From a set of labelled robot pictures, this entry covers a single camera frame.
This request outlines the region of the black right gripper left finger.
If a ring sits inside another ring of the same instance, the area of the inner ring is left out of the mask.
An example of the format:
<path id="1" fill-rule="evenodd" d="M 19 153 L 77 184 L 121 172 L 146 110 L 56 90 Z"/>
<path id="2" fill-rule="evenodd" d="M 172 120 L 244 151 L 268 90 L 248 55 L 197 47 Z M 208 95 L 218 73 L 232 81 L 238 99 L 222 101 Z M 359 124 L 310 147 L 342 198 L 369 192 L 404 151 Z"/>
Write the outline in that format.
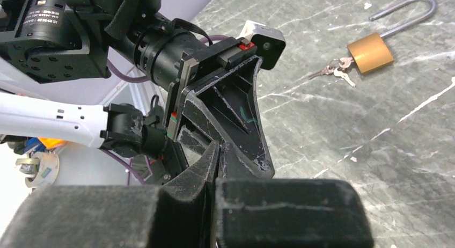
<path id="1" fill-rule="evenodd" d="M 49 186 L 21 204 L 1 247 L 214 247 L 220 147 L 164 185 Z"/>

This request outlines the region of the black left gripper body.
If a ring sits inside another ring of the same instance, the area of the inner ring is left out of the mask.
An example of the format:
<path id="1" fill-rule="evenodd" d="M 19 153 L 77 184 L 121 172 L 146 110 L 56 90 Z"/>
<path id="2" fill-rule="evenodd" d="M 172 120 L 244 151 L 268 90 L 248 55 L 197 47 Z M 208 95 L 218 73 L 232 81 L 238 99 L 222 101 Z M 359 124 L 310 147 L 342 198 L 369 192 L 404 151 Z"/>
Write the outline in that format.
<path id="1" fill-rule="evenodd" d="M 183 90 L 220 68 L 226 70 L 234 68 L 247 58 L 256 55 L 256 50 L 255 44 L 245 38 L 235 39 L 229 37 L 181 60 L 181 68 L 176 84 L 171 88 L 176 90 L 176 93 L 171 94 L 171 101 L 166 109 L 167 119 L 165 126 L 170 139 L 179 143 L 177 137 L 183 125 L 181 122 Z"/>

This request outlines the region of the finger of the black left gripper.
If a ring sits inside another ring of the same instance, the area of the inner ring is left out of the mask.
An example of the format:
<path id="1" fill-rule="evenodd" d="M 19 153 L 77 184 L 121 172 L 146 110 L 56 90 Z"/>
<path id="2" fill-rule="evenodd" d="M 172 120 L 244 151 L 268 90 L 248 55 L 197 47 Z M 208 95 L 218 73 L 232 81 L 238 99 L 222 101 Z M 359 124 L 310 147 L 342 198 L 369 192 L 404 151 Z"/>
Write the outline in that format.
<path id="1" fill-rule="evenodd" d="M 214 155 L 214 147 L 211 145 L 212 141 L 202 135 L 197 129 L 190 129 L 187 126 L 182 126 L 177 141 L 182 146 L 199 155 Z"/>
<path id="2" fill-rule="evenodd" d="M 275 174 L 256 95 L 261 64 L 262 59 L 253 55 L 230 70 L 216 70 L 182 92 L 182 126 L 191 124 L 219 142 L 224 177 L 271 179 Z"/>

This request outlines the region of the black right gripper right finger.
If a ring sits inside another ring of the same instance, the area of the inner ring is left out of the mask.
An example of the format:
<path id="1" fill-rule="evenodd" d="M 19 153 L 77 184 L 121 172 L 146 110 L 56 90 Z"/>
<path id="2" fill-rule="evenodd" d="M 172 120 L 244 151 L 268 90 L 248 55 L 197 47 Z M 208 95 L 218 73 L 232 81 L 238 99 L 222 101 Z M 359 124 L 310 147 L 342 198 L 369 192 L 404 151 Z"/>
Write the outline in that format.
<path id="1" fill-rule="evenodd" d="M 337 179 L 268 179 L 249 172 L 231 145 L 219 151 L 218 247 L 373 247 L 359 194 Z"/>

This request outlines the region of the dark metal key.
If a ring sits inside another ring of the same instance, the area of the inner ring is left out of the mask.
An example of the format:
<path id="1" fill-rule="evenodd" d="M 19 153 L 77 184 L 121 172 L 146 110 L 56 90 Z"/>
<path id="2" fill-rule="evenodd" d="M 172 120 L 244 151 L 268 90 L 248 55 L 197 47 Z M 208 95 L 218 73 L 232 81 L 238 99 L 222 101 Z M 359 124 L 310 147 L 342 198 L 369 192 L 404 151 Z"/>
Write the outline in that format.
<path id="1" fill-rule="evenodd" d="M 315 72 L 311 75 L 308 76 L 308 79 L 314 79 L 315 77 L 318 77 L 318 76 L 323 76 L 323 75 L 330 75 L 334 72 L 334 70 L 336 69 L 336 67 L 332 66 L 332 65 L 326 65 L 324 68 L 322 68 L 320 71 L 318 72 Z"/>

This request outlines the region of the light metal key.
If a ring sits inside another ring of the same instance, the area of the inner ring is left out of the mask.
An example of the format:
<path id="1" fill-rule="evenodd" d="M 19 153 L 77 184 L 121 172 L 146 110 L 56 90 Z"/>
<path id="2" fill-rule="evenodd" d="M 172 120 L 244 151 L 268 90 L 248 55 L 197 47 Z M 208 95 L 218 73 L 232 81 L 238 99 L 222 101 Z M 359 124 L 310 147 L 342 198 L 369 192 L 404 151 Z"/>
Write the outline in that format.
<path id="1" fill-rule="evenodd" d="M 334 69 L 333 75 L 335 77 L 342 78 L 346 81 L 351 87 L 356 87 L 356 84 L 351 80 L 347 74 L 347 70 L 350 68 L 354 59 L 352 57 L 341 57 L 338 60 L 338 67 Z"/>

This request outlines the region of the long shackle brass padlock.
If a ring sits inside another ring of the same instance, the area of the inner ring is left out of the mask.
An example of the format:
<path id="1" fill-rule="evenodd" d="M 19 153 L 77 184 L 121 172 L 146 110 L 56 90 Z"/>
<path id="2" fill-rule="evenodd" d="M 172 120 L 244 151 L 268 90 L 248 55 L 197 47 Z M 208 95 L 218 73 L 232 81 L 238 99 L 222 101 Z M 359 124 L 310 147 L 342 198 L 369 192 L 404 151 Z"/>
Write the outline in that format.
<path id="1" fill-rule="evenodd" d="M 421 23 L 433 16 L 437 10 L 437 2 L 436 0 L 405 0 L 386 9 L 383 9 L 369 17 L 369 21 L 375 21 L 399 9 L 402 9 L 407 5 L 417 2 L 427 3 L 429 5 L 429 9 L 424 14 L 390 30 L 387 30 L 383 33 L 375 32 L 348 44 L 347 50 L 350 56 L 347 57 L 347 60 L 345 62 L 340 61 L 339 65 L 341 67 L 347 68 L 352 64 L 355 64 L 361 74 L 369 74 L 378 69 L 391 65 L 395 59 L 392 55 L 391 50 L 385 43 L 385 39 L 409 27 Z"/>

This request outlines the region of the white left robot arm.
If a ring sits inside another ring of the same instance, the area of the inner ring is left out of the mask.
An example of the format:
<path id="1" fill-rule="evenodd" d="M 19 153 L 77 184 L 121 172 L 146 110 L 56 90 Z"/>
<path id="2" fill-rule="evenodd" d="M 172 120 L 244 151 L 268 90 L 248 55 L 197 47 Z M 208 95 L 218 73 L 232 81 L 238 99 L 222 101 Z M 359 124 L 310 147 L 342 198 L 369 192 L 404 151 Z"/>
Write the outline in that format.
<path id="1" fill-rule="evenodd" d="M 203 44 L 204 30 L 159 13 L 161 0 L 1 0 L 1 58 L 48 84 L 109 78 L 113 48 L 168 92 L 164 114 L 131 105 L 96 109 L 100 125 L 68 126 L 67 140 L 123 157 L 165 157 L 181 143 L 203 153 L 217 141 L 237 156 L 236 174 L 274 176 L 258 112 L 258 44 L 228 37 Z"/>

